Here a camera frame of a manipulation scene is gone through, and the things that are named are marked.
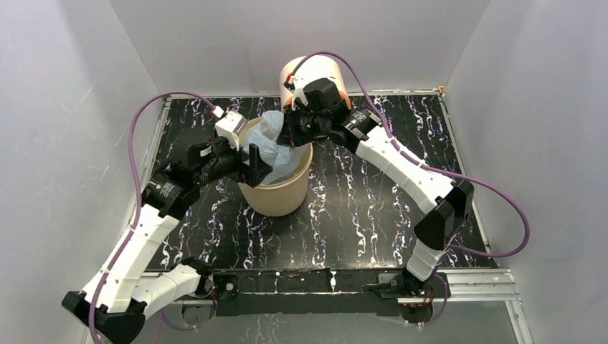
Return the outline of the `beige round trash bin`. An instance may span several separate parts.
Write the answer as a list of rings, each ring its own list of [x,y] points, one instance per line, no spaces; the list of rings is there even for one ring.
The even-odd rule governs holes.
[[[246,128],[239,136],[242,147],[245,133],[253,124],[260,122],[260,117],[249,120]],[[273,185],[260,184],[254,188],[244,183],[238,184],[244,199],[257,213],[264,216],[284,216],[292,213],[303,203],[308,192],[313,148],[310,143],[301,147],[305,147],[306,152],[303,154],[300,165],[295,170],[296,174],[292,178]]]

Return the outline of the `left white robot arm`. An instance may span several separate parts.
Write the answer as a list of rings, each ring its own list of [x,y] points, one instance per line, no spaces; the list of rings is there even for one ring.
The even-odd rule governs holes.
[[[217,137],[190,145],[151,176],[120,243],[95,277],[65,295],[63,308],[89,327],[96,343],[132,343],[147,319],[169,303],[185,295],[212,295],[212,270],[193,257],[151,281],[139,281],[164,239],[199,200],[203,186],[230,177],[255,187],[271,172],[254,143],[234,147]]]

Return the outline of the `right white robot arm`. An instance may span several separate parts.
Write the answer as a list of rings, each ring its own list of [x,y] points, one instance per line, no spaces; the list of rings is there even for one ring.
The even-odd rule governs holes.
[[[288,77],[283,86],[291,96],[283,106],[278,144],[294,148],[319,137],[330,138],[376,166],[416,202],[424,217],[414,228],[416,242],[401,280],[391,289],[423,296],[432,287],[432,275],[450,238],[468,220],[473,185],[430,171],[392,136],[375,110],[352,108],[332,79],[298,82]]]

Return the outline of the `light blue plastic bag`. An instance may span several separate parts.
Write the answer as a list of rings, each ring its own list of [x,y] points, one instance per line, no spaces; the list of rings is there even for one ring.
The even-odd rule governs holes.
[[[262,114],[260,122],[253,124],[245,133],[242,144],[245,151],[249,152],[249,144],[257,145],[262,160],[272,166],[272,171],[262,181],[264,185],[273,185],[292,178],[306,152],[305,147],[291,148],[277,144],[283,123],[282,112],[269,110]]]

